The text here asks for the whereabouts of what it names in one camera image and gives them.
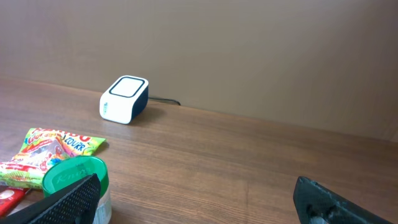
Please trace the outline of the Haribo gummy candy bag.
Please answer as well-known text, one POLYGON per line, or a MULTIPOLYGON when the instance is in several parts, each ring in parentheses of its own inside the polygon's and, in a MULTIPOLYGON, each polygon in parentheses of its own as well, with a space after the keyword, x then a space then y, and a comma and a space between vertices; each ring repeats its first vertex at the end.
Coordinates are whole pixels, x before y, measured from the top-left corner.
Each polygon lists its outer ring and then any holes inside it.
POLYGON ((72 157, 91 156, 105 141, 61 130, 31 128, 20 151, 10 161, 1 162, 1 185, 41 189, 50 168, 72 157))

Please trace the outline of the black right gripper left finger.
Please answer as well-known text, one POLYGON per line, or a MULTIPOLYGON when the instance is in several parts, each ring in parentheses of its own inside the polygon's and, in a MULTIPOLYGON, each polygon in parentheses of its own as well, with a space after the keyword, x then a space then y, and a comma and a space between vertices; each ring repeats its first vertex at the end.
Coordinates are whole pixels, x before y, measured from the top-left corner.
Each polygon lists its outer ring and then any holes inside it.
POLYGON ((43 200, 2 218, 1 224, 92 224, 100 192, 98 176, 87 175, 43 200))

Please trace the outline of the red Nescafe stick sachet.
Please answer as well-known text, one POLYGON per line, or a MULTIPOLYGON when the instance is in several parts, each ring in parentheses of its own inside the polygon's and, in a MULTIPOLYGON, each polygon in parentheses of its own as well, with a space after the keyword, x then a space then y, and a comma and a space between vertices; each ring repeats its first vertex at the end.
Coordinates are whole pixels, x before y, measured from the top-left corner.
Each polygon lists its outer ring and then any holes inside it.
POLYGON ((28 191, 29 189, 1 186, 1 217, 7 215, 28 191))

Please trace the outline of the white barcode scanner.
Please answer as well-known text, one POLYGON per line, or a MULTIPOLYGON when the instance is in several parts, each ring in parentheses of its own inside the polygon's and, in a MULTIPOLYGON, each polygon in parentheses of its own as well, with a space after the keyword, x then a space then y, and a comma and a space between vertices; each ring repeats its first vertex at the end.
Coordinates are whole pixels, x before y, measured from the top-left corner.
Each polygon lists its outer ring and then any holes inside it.
POLYGON ((119 77, 101 96, 99 113, 105 120, 129 124, 147 105, 149 82, 145 78, 119 77))

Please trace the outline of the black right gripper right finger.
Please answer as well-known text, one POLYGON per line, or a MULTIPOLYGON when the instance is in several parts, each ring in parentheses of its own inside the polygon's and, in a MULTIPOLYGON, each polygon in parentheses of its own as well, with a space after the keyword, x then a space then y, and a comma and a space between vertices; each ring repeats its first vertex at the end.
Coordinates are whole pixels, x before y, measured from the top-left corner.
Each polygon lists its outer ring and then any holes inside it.
POLYGON ((293 201, 300 223, 392 224, 308 177, 298 177, 293 201))

